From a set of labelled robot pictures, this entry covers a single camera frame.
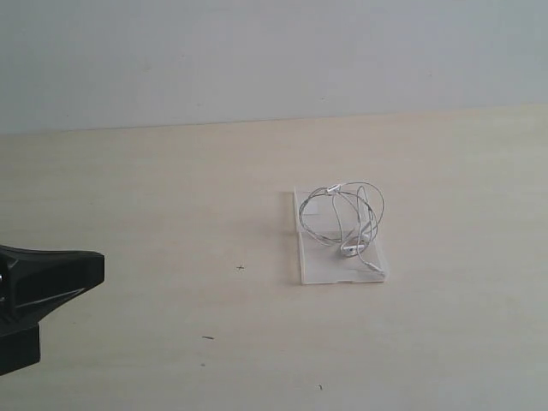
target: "light wood surface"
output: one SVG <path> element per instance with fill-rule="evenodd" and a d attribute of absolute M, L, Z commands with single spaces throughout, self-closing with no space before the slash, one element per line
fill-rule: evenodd
<path fill-rule="evenodd" d="M 106 254 L 2 410 L 548 409 L 548 106 L 4 136 L 0 174 L 2 244 Z M 293 186 L 355 179 L 388 282 L 300 286 Z"/>

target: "clear plastic case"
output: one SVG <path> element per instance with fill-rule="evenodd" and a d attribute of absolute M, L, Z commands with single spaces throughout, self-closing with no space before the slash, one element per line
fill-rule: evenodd
<path fill-rule="evenodd" d="M 344 257 L 340 253 L 340 245 L 326 246 L 312 238 L 299 222 L 299 207 L 312 190 L 295 189 L 295 223 L 299 237 L 301 260 L 301 282 L 303 284 L 330 283 L 382 283 L 388 277 L 388 265 L 380 246 L 380 235 L 363 252 L 365 261 L 376 265 L 380 271 L 364 265 L 358 257 Z M 367 190 L 368 197 L 374 196 Z M 329 237 L 339 236 L 337 218 L 331 204 L 332 198 L 327 196 L 312 199 L 305 210 L 306 223 L 316 232 Z M 337 204 L 342 228 L 348 233 L 356 223 L 355 210 L 348 204 Z"/>

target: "black object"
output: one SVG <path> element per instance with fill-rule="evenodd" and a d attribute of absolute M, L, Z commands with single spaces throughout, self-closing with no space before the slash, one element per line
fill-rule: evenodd
<path fill-rule="evenodd" d="M 38 322 L 104 281 L 104 256 L 0 246 L 0 375 L 40 361 Z"/>

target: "cable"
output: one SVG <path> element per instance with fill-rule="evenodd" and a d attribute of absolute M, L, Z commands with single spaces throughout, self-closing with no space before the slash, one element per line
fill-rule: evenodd
<path fill-rule="evenodd" d="M 356 185 L 358 188 L 356 188 L 355 192 L 353 192 L 351 189 Z M 381 209 L 378 217 L 369 203 L 366 187 L 374 189 L 381 200 Z M 326 235 L 322 235 L 314 231 L 304 221 L 304 211 L 306 210 L 308 204 L 311 200 L 318 197 L 331 197 L 331 206 L 335 212 L 337 226 L 339 228 L 338 237 L 328 237 Z M 338 198 L 345 200 L 354 209 L 357 217 L 356 225 L 346 235 L 344 234 L 343 222 L 341 221 L 341 216 L 336 205 L 336 199 Z M 367 265 L 375 271 L 382 270 L 375 264 L 365 261 L 363 258 L 363 253 L 377 237 L 378 225 L 382 221 L 383 215 L 384 196 L 382 192 L 370 182 L 345 182 L 330 187 L 316 188 L 308 195 L 299 207 L 299 222 L 301 223 L 302 228 L 314 240 L 325 246 L 340 244 L 340 252 L 343 256 L 357 256 L 364 265 Z"/>

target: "white wall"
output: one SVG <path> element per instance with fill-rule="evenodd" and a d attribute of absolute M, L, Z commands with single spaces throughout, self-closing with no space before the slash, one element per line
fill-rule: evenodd
<path fill-rule="evenodd" d="M 0 133 L 548 101 L 542 0 L 19 0 Z"/>

